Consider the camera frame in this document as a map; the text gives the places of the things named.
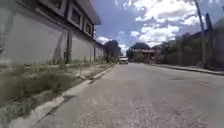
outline street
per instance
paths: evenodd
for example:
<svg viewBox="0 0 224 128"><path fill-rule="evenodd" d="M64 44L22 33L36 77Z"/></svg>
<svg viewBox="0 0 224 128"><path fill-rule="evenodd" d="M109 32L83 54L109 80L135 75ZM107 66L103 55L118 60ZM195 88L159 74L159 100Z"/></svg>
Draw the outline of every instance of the street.
<svg viewBox="0 0 224 128"><path fill-rule="evenodd" d="M223 89L222 76L116 65L32 128L216 128Z"/></svg>

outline sky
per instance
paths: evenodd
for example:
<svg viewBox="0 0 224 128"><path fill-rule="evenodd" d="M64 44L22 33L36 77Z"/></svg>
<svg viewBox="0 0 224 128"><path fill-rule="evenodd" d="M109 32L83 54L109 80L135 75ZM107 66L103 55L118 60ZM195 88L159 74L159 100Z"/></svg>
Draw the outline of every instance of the sky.
<svg viewBox="0 0 224 128"><path fill-rule="evenodd" d="M200 31L193 0L91 0L102 24L96 27L97 41L115 39L122 52L136 42L150 47ZM202 15L212 23L224 17L224 0L198 0Z"/></svg>

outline building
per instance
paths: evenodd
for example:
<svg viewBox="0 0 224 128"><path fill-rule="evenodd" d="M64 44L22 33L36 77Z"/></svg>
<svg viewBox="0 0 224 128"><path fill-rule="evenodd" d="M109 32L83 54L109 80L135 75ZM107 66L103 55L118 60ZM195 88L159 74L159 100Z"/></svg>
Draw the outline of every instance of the building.
<svg viewBox="0 0 224 128"><path fill-rule="evenodd" d="M157 51L154 49L130 49L130 52L130 61L149 63L155 61Z"/></svg>
<svg viewBox="0 0 224 128"><path fill-rule="evenodd" d="M19 64L94 61L101 21L89 0L1 0L0 55Z"/></svg>

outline weeds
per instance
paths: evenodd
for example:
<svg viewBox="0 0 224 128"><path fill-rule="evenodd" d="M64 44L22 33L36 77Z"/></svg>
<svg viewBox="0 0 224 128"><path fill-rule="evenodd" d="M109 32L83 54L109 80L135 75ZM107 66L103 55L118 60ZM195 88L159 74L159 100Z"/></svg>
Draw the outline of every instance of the weeds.
<svg viewBox="0 0 224 128"><path fill-rule="evenodd" d="M65 66L17 66L5 73L0 86L0 123L7 124L18 117L27 116L37 106L52 100L83 79L66 75L69 68L89 67L93 63L74 63ZM107 66L99 66L100 71Z"/></svg>

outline utility pole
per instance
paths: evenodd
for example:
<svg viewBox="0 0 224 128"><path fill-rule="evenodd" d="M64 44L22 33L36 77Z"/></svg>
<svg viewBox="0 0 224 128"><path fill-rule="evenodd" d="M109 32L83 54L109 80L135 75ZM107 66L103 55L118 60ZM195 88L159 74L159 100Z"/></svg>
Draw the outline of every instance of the utility pole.
<svg viewBox="0 0 224 128"><path fill-rule="evenodd" d="M201 25L201 45L202 45L202 65L203 68L206 66L206 44L205 44L205 29L204 29L204 24L202 21L202 15L201 15L201 10L198 4L197 0L194 0L197 11L198 11L198 17Z"/></svg>

